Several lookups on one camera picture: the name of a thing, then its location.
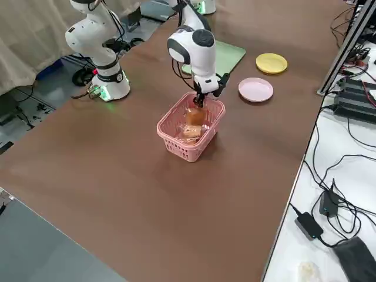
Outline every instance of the black power adapter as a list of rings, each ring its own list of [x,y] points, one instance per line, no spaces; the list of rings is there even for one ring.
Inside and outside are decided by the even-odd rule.
[[[292,204],[290,205],[298,215],[298,217],[295,219],[295,224],[310,241],[319,238],[324,233],[324,230],[317,224],[309,213],[301,213]]]
[[[321,195],[319,212],[328,217],[338,214],[339,196],[332,190],[325,191]]]

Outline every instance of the yellow plate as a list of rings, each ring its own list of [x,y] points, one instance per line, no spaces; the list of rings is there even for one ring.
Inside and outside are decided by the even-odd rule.
[[[256,65],[262,72],[275,75],[284,72],[288,63],[284,57],[278,54],[265,53],[256,58]]]

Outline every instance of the white table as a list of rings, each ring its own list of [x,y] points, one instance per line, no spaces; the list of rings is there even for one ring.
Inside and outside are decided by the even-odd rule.
[[[376,45],[368,43],[372,47],[371,60],[368,72],[376,77]],[[372,79],[363,74],[354,79],[362,79],[371,82]],[[331,105],[333,97],[327,96],[324,105]],[[347,131],[347,119],[334,116],[332,111],[322,112],[317,121],[320,142],[315,156],[315,165],[318,174],[323,177],[326,169],[338,162],[346,154],[363,154],[376,158],[376,149],[369,149],[357,143]],[[376,126],[369,123],[350,120],[351,133],[359,140],[376,146]],[[313,149],[317,141],[315,131],[304,159],[312,167]],[[345,194],[347,200],[356,206],[376,212],[376,162],[360,158],[349,157],[333,170],[330,170],[326,184],[331,185],[335,177],[338,188]],[[314,182],[306,165],[300,167],[296,182],[291,192],[291,203],[301,212],[309,212],[314,202],[323,190]],[[345,228],[351,226],[350,212],[339,209],[339,215],[349,221],[343,220]],[[318,212],[318,205],[314,211],[315,219],[324,229],[322,238],[329,244],[334,244],[342,237],[336,233],[327,222],[325,216]],[[361,231],[358,237],[367,245],[372,255],[376,258],[376,227],[362,214]],[[270,263],[266,270],[265,282],[294,282],[298,281],[298,267],[302,262],[312,262],[320,269],[323,282],[345,282],[347,278],[338,262],[334,252],[320,243],[319,240],[308,241],[295,224],[297,215],[287,206],[286,214],[281,223],[279,235],[271,253]],[[339,228],[335,219],[331,219],[335,227]]]

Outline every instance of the green mat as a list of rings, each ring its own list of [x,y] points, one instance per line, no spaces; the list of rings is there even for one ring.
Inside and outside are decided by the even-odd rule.
[[[216,42],[216,49],[216,72],[220,76],[230,73],[246,54],[246,50],[220,41]],[[182,71],[190,74],[190,65],[183,65]]]

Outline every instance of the pink plate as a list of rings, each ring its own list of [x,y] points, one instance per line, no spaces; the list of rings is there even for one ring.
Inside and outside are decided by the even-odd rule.
[[[250,102],[264,102],[273,95],[273,87],[261,78],[247,78],[239,83],[239,92]]]

